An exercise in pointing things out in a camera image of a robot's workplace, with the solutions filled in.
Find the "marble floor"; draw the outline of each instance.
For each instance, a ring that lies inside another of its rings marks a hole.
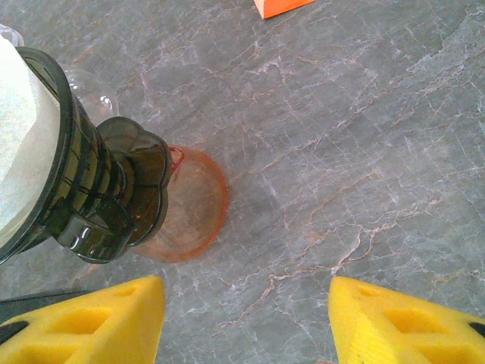
[[[159,363],[336,362],[335,275],[485,316],[485,1],[4,0],[26,45],[206,151],[230,189],[197,260],[88,265],[48,241],[0,298],[164,279]]]

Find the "gray marble surface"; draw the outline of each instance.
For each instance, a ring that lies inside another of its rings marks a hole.
[[[230,188],[199,259],[88,265],[47,242],[0,297],[164,279],[159,363],[336,362],[345,275],[485,315],[485,2],[4,0],[26,44],[96,72],[120,110],[205,150]]]

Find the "red string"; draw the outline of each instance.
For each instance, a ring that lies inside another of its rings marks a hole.
[[[180,157],[177,159],[176,162],[174,162],[174,164],[172,165],[172,174],[175,173],[175,171],[180,167],[180,165],[182,164],[182,161],[183,159],[185,158],[185,154],[183,154],[183,151],[178,149],[178,148],[175,148],[174,146],[171,146],[170,147],[170,151],[171,152],[177,152],[177,153],[180,153]]]

